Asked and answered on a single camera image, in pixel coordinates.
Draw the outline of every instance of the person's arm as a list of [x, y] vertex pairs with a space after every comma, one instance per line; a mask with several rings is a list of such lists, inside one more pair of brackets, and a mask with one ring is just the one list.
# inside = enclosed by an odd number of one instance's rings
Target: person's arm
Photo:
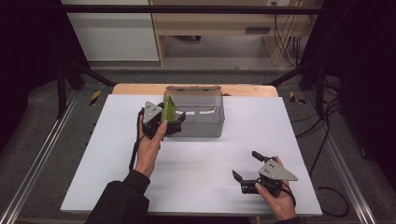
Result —
[[[283, 166], [282, 161], [276, 157], [276, 162]], [[283, 181], [285, 185], [289, 186], [289, 181]], [[275, 198], [271, 193], [261, 184], [256, 183], [256, 189], [260, 195], [268, 202], [273, 210], [274, 217], [277, 220], [275, 224], [301, 224], [301, 219], [297, 216], [292, 198], [286, 192], [281, 191], [279, 197]]]
[[144, 194], [154, 171], [167, 123], [161, 124], [152, 139], [148, 139], [143, 134], [142, 125], [139, 126], [139, 139], [141, 140], [137, 150], [136, 167], [122, 182], [113, 181], [107, 184], [86, 223], [145, 223], [149, 199]]

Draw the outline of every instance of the green object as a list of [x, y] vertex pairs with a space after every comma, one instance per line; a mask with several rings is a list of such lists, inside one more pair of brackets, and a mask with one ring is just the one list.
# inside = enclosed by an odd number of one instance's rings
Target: green object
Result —
[[162, 120], [174, 121], [176, 120], [176, 106], [175, 102], [170, 96], [165, 96], [163, 100], [163, 117]]

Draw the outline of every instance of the white table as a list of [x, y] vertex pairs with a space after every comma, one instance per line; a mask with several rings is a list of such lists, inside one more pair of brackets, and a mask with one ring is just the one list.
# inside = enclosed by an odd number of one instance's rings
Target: white table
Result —
[[[106, 184], [128, 174], [136, 136], [136, 116], [146, 101], [161, 95], [108, 95], [90, 143], [61, 210], [89, 213]], [[251, 156], [279, 156], [299, 177], [290, 182], [301, 216], [321, 210], [306, 171], [282, 98], [224, 97], [225, 122], [220, 138], [165, 138], [145, 194], [152, 215], [260, 216], [270, 214], [260, 195], [242, 194], [233, 179], [259, 177], [262, 163]]]

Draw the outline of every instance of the clear plastic container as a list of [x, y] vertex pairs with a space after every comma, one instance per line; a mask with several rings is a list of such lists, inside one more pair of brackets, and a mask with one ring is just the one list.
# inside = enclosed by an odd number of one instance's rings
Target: clear plastic container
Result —
[[186, 112], [181, 132], [170, 137], [220, 137], [224, 123], [224, 106], [220, 86], [170, 86], [165, 96], [175, 102], [178, 117]]

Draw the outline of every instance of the black sleeve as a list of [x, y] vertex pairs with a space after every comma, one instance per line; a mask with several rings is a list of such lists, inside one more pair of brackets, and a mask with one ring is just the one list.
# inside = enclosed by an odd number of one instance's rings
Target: black sleeve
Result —
[[274, 224], [302, 224], [303, 222], [299, 217], [283, 220], [283, 221], [278, 221]]
[[149, 179], [131, 171], [123, 182], [107, 184], [86, 223], [145, 223], [149, 199], [144, 196]]

